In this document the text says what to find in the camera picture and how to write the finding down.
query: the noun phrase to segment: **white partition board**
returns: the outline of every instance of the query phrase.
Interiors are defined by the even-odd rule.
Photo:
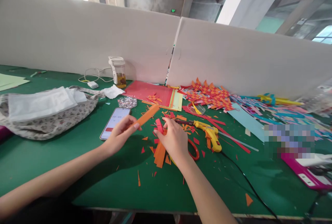
[[[81,0],[0,0],[0,63],[83,74],[121,56],[127,79],[164,83],[179,21]]]
[[[196,77],[238,95],[295,99],[332,77],[332,46],[181,18],[167,84]]]

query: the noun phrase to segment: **phone screen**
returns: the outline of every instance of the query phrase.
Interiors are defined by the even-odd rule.
[[[111,135],[113,128],[121,121],[122,118],[127,116],[130,113],[128,108],[115,108],[110,120],[103,130],[103,133],[100,135],[100,139],[106,140]]]

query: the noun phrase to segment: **white cloth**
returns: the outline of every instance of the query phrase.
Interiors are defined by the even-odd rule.
[[[64,87],[34,94],[9,94],[9,120],[24,122],[49,117],[86,101],[83,92]]]
[[[117,88],[116,85],[112,85],[110,88],[102,89],[102,91],[105,93],[106,97],[108,97],[109,99],[113,99],[117,95],[120,95],[125,92],[125,91],[121,90],[120,88]]]

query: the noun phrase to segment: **red scissors handle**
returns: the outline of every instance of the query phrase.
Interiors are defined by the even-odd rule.
[[[200,152],[198,151],[196,145],[193,143],[193,141],[191,141],[190,139],[188,139],[188,142],[194,147],[195,152],[196,152],[196,156],[193,156],[189,151],[189,155],[193,158],[194,161],[197,161],[198,158],[200,158]]]

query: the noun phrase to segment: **charger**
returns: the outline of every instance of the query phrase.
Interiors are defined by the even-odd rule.
[[[96,82],[94,82],[94,81],[88,82],[87,85],[89,87],[91,87],[92,89],[95,89],[95,88],[99,87],[99,85]]]

